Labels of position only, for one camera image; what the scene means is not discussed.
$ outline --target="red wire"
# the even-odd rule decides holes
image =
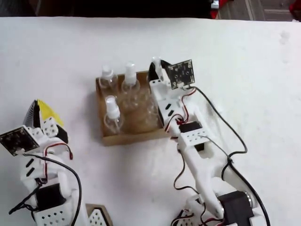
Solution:
[[[66,143],[56,143],[56,144],[53,144],[53,145],[49,145],[48,147],[45,148],[44,156],[45,157],[47,156],[47,150],[48,150],[48,148],[54,147],[54,146],[59,146],[59,145],[65,145],[65,146],[67,146],[68,152],[69,152],[69,158],[70,158],[70,160],[72,160],[73,159],[73,153],[72,153],[70,147]],[[44,174],[45,174],[46,181],[48,181],[47,163],[46,163],[46,161],[45,161],[45,167],[44,167]]]
[[[197,91],[197,90],[194,89],[191,93],[186,94],[186,95],[183,95],[182,98],[181,98],[181,101],[182,101],[182,103],[183,103],[184,110],[185,110],[185,113],[186,113],[186,116],[187,116],[187,118],[186,118],[186,120],[184,121],[184,123],[187,123],[187,122],[188,122],[188,120],[189,120],[189,113],[188,113],[187,107],[186,107],[185,104],[184,104],[183,99],[184,99],[184,97],[191,96],[191,95],[194,94],[196,91]]]
[[[179,116],[179,117],[180,117],[180,120],[177,121],[177,124],[178,124],[178,125],[181,125],[181,124],[184,124],[184,123],[188,122],[188,120],[189,120],[189,113],[188,113],[187,107],[186,107],[185,104],[184,104],[183,99],[184,99],[184,97],[191,96],[191,95],[194,94],[196,91],[197,91],[197,90],[194,89],[194,90],[193,90],[192,92],[190,92],[189,94],[185,94],[185,95],[183,95],[183,96],[181,97],[181,101],[182,101],[182,103],[183,103],[184,111],[185,111],[185,114],[186,114],[187,118],[184,120],[184,117],[183,117],[182,115],[180,115],[180,114],[174,114],[174,115],[171,117],[171,119],[169,120],[168,124],[166,125],[166,127],[165,127],[165,129],[164,129],[165,132],[168,131],[170,122],[172,121],[172,119],[173,119],[175,116]]]

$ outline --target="black wire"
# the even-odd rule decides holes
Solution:
[[[47,157],[42,157],[42,156],[38,156],[38,155],[34,155],[34,154],[23,154],[24,156],[33,156],[33,157],[36,157],[38,159],[42,159],[44,161],[49,161],[49,162],[53,162],[55,164],[58,164],[64,168],[66,168],[67,170],[69,170],[72,174],[74,174],[74,176],[76,177],[76,180],[79,184],[79,201],[78,201],[78,204],[77,204],[77,208],[76,208],[76,211],[75,211],[75,215],[74,215],[74,219],[71,223],[71,226],[74,226],[75,225],[75,222],[77,220],[77,217],[79,215],[79,210],[80,210],[80,205],[81,205],[81,196],[82,196],[82,189],[81,189],[81,182],[80,182],[80,178],[78,176],[78,174],[74,171],[74,169],[70,168],[69,166],[59,162],[59,161],[56,161],[56,160],[53,160],[53,159],[50,159],[50,158],[47,158]]]
[[[238,139],[240,140],[240,142],[242,143],[242,145],[244,146],[244,151],[239,151],[239,152],[232,152],[231,154],[229,154],[229,157],[232,157],[235,154],[245,154],[248,152],[248,148],[246,146],[246,144],[244,143],[243,139],[239,136],[239,134],[229,125],[229,123],[224,120],[224,118],[221,116],[221,114],[219,114],[219,112],[216,110],[215,106],[212,104],[212,102],[209,100],[209,98],[205,95],[205,93],[203,91],[201,91],[198,87],[195,86],[189,86],[189,89],[196,89],[200,94],[203,95],[203,97],[207,100],[207,102],[209,103],[209,105],[212,107],[212,109],[215,111],[215,113],[220,117],[220,119],[233,131],[233,133],[238,137]],[[254,197],[256,198],[256,200],[258,201],[262,212],[264,214],[265,220],[267,222],[267,226],[270,226],[270,221],[269,221],[269,216],[267,213],[267,210],[265,209],[265,206],[261,200],[261,198],[259,197],[259,195],[257,194],[257,192],[255,191],[255,189],[251,186],[251,184],[247,181],[247,179],[244,178],[244,176],[242,176],[240,174],[240,172],[233,166],[233,160],[229,160],[227,164],[225,165],[225,167],[222,169],[222,180],[224,180],[224,173],[225,170],[227,169],[227,167],[230,166],[230,168],[236,173],[236,175],[247,185],[247,187],[251,190],[251,192],[253,193]]]
[[[204,210],[203,210],[203,212],[201,214],[201,222],[202,222],[202,225],[206,226],[207,224],[203,221],[203,215],[206,212],[206,203],[203,203],[203,205],[204,205]]]
[[[244,178],[243,175],[240,174],[240,172],[233,166],[233,164],[230,162],[229,164],[230,168],[236,173],[237,176],[239,176],[239,178],[247,185],[247,187],[251,190],[251,192],[253,193],[253,195],[255,196],[255,198],[257,199],[257,202],[259,203],[262,212],[264,214],[265,220],[267,222],[267,226],[270,226],[270,221],[269,221],[269,216],[268,216],[268,212],[265,209],[265,206],[261,200],[261,198],[259,197],[259,195],[257,194],[257,192],[255,191],[255,189],[252,187],[252,185],[247,181],[247,179]]]
[[[243,141],[243,139],[240,137],[240,135],[230,126],[230,124],[221,116],[221,114],[216,110],[215,106],[212,104],[212,102],[210,101],[210,99],[206,96],[206,94],[201,91],[198,87],[195,86],[189,86],[189,89],[196,89],[200,94],[202,94],[202,96],[206,99],[206,101],[209,103],[209,105],[212,107],[212,109],[215,111],[215,113],[220,117],[220,119],[230,128],[230,130],[232,130],[232,132],[238,137],[238,139],[240,140],[240,142],[242,143],[242,145],[244,146],[244,151],[239,151],[239,152],[232,152],[231,154],[229,154],[229,157],[235,155],[235,154],[245,154],[248,152],[248,148],[245,144],[245,142]]]
[[[30,199],[34,194],[37,193],[37,191],[42,187],[42,184],[38,184],[38,186],[28,195],[26,196],[20,203],[18,203],[14,208],[12,208],[8,214],[11,215],[12,213],[16,212],[17,210],[23,209],[23,208],[29,208],[28,204],[25,204],[27,200]]]
[[[175,186],[175,183],[177,182],[177,180],[180,178],[180,176],[182,176],[182,174],[184,173],[184,171],[185,171],[185,160],[184,160],[184,157],[183,157],[183,154],[180,152],[180,154],[181,154],[181,157],[182,157],[182,160],[183,160],[183,169],[181,170],[181,172],[179,173],[179,175],[174,179],[174,188],[175,188],[175,190],[183,190],[183,189],[186,189],[186,188],[190,188],[190,189],[192,189],[195,193],[197,193],[197,194],[199,194],[198,192],[197,192],[197,190],[196,189],[194,189],[193,187],[191,187],[191,186],[184,186],[184,187],[176,187]]]

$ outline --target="wire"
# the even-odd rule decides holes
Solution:
[[[179,220],[184,220],[184,219],[190,219],[194,216],[194,214],[192,213],[191,215],[185,216],[185,217],[178,217],[173,219],[173,221],[171,222],[170,226],[173,226],[175,224],[175,222],[179,221]]]
[[[61,143],[56,143],[56,144],[47,146],[47,147],[44,149],[44,156],[45,156],[45,157],[47,156],[47,153],[48,153],[48,149],[49,149],[49,148],[55,147],[55,146],[59,146],[59,145],[67,146],[68,152],[69,152],[69,158],[70,158],[70,160],[72,160],[72,159],[73,159],[73,153],[72,153],[70,147],[69,147],[66,143],[62,143],[62,142],[61,142]],[[48,167],[47,167],[47,163],[46,163],[46,161],[45,161],[44,174],[45,174],[46,182],[48,181],[48,173],[47,173],[47,169],[48,169]]]
[[[199,135],[199,137],[203,137],[203,138],[207,138],[208,140],[210,140],[212,143],[215,144],[215,146],[217,146],[228,158],[228,160],[232,161],[232,159],[229,157],[229,155],[225,152],[225,150],[223,150],[217,143],[215,143],[210,137],[207,137],[207,136],[202,136],[202,135]]]
[[[182,104],[184,106],[184,111],[186,113],[186,120],[183,122],[183,123],[187,123],[189,121],[189,113],[188,113],[188,110],[187,110],[187,107],[186,105],[184,104],[184,97],[188,97],[188,96],[191,96],[192,94],[194,94],[197,90],[194,89],[193,91],[191,91],[189,94],[185,94],[182,96],[181,98],[181,101],[182,101]]]
[[[191,186],[184,186],[184,187],[176,187],[175,186],[175,183],[177,182],[177,180],[180,178],[180,176],[182,176],[182,174],[184,173],[184,171],[185,171],[185,160],[184,160],[184,157],[183,157],[183,154],[180,152],[180,154],[181,154],[181,157],[182,157],[182,160],[183,160],[183,169],[181,170],[181,172],[179,173],[179,175],[174,179],[174,188],[175,188],[175,190],[183,190],[183,189],[186,189],[186,188],[190,188],[190,189],[192,189],[195,193],[197,193],[197,194],[199,194],[198,192],[197,192],[197,190],[196,189],[194,189],[193,187],[191,187]]]
[[[42,187],[42,184],[38,183],[38,186],[28,195],[26,196],[20,203],[18,203],[14,208],[12,208],[8,214],[11,215],[12,213],[23,209],[23,208],[27,208],[28,210],[30,210],[29,208],[32,206],[25,204],[25,202],[27,202],[33,195],[35,195],[37,193],[37,191]]]
[[[82,197],[82,188],[81,188],[81,182],[80,182],[80,178],[78,176],[78,174],[74,171],[74,169],[72,169],[71,167],[59,162],[59,161],[56,161],[56,160],[53,160],[53,159],[50,159],[50,158],[47,158],[47,157],[42,157],[42,156],[38,156],[38,155],[34,155],[34,154],[23,154],[24,156],[33,156],[33,157],[36,157],[38,159],[42,159],[44,161],[49,161],[49,162],[52,162],[52,163],[55,163],[55,164],[58,164],[64,168],[66,168],[67,170],[69,170],[75,177],[76,177],[76,180],[79,184],[79,201],[78,201],[78,204],[77,204],[77,208],[76,208],[76,211],[75,211],[75,214],[74,214],[74,219],[71,223],[71,226],[74,226],[75,225],[75,222],[77,220],[77,217],[79,215],[79,210],[80,210],[80,205],[81,205],[81,197]]]
[[[203,221],[203,215],[204,215],[205,212],[206,212],[206,203],[203,203],[203,205],[204,205],[204,210],[203,210],[203,212],[202,212],[202,214],[201,214],[201,222],[202,222],[202,225],[205,225],[205,226],[206,226],[206,223]]]
[[[175,116],[179,116],[179,117],[180,117],[180,118],[177,118],[177,119],[176,119],[176,120],[177,120],[177,124],[181,125],[181,124],[184,122],[184,117],[183,117],[182,115],[180,115],[180,114],[174,114],[174,115],[171,117],[171,119],[169,120],[168,124],[166,125],[166,127],[165,127],[165,129],[164,129],[165,132],[168,132],[169,126],[170,126],[170,122],[172,121],[172,119],[173,119]]]
[[[270,226],[270,221],[269,221],[269,216],[268,213],[265,209],[265,206],[261,200],[261,198],[259,197],[259,195],[257,194],[257,192],[255,191],[255,189],[251,186],[251,184],[247,181],[247,179],[244,178],[244,176],[242,176],[240,174],[240,172],[233,166],[233,160],[231,159],[231,157],[235,154],[245,154],[248,152],[248,148],[246,146],[246,144],[244,143],[243,139],[240,137],[240,135],[229,125],[229,123],[221,116],[221,114],[216,110],[215,106],[212,104],[212,102],[209,100],[209,98],[205,95],[205,93],[203,91],[201,91],[198,87],[195,86],[189,86],[189,89],[196,89],[200,94],[202,94],[202,96],[207,100],[207,102],[209,103],[209,105],[212,107],[212,109],[215,111],[215,113],[220,117],[220,119],[232,130],[232,132],[238,137],[238,139],[240,140],[240,142],[242,143],[242,145],[244,146],[244,151],[236,151],[236,152],[232,152],[229,154],[229,158],[228,158],[228,162],[225,165],[225,167],[222,169],[222,180],[224,180],[224,173],[227,169],[228,166],[230,166],[230,168],[238,175],[238,177],[247,185],[247,187],[251,190],[251,192],[253,193],[254,197],[256,198],[256,200],[258,201],[262,212],[264,214],[265,220],[267,222],[267,226]]]
[[[210,101],[210,99],[206,96],[206,94],[201,91],[198,87],[195,86],[189,86],[189,89],[196,89],[200,94],[202,94],[202,96],[206,99],[206,101],[209,103],[209,105],[212,107],[212,109],[215,111],[215,113],[220,117],[220,119],[229,127],[230,130],[232,130],[232,132],[238,137],[238,139],[240,140],[240,142],[242,143],[242,145],[244,146],[244,151],[237,151],[237,152],[232,152],[231,154],[229,154],[229,157],[235,155],[235,154],[245,154],[248,152],[248,148],[245,144],[245,142],[243,141],[243,139],[240,137],[240,135],[230,126],[230,124],[221,116],[221,114],[216,110],[215,106],[213,105],[213,103]]]
[[[247,187],[251,190],[251,192],[253,193],[253,195],[255,196],[255,198],[257,199],[257,202],[259,203],[262,212],[264,214],[265,220],[267,222],[267,226],[270,226],[270,221],[269,221],[269,216],[268,216],[268,212],[265,209],[265,206],[261,200],[261,198],[259,197],[259,195],[257,194],[257,192],[255,191],[255,189],[252,187],[252,185],[247,181],[247,179],[240,174],[240,172],[233,166],[233,164],[230,162],[229,163],[230,168],[236,173],[236,175],[247,185]]]

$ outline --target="cardboard tray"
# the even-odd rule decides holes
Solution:
[[[110,131],[104,126],[104,116],[106,114],[106,106],[104,96],[101,93],[99,86],[99,79],[96,78],[96,95],[97,95],[97,104],[98,104],[98,116],[101,122],[101,131],[102,131],[102,142],[105,146],[112,145],[126,145],[136,142],[142,142],[146,140],[158,139],[163,137],[168,137],[167,133],[164,131],[160,119],[153,117],[153,121],[146,122],[146,118],[149,116],[147,113],[147,101],[143,97],[147,95],[147,92],[150,91],[148,82],[146,81],[148,72],[138,72],[137,79],[140,82],[141,88],[139,93],[139,107],[132,111],[127,112],[126,109],[123,109],[122,101],[124,100],[124,95],[118,95],[117,104],[119,105],[120,112],[125,117],[125,123],[123,126],[123,133],[120,135],[113,135]],[[124,74],[118,75],[118,86],[119,93],[121,93],[121,84],[124,80]]]

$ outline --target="white surface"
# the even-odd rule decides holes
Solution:
[[[169,225],[192,194],[173,189],[182,168],[173,141],[101,145],[95,77],[102,65],[124,73],[132,60],[138,71],[146,70],[153,56],[171,63],[193,60],[196,83],[223,108],[249,147],[248,155],[235,158],[236,166],[260,194],[271,224],[296,225],[301,199],[299,23],[1,18],[0,31],[1,132],[19,126],[35,98],[53,107],[69,132],[70,165],[80,175],[85,201],[104,204],[114,225]],[[221,127],[231,141],[227,147],[241,150]],[[2,224],[33,225],[25,210],[8,215],[27,195],[18,159],[2,150],[0,166]],[[181,183],[193,184],[188,171]]]

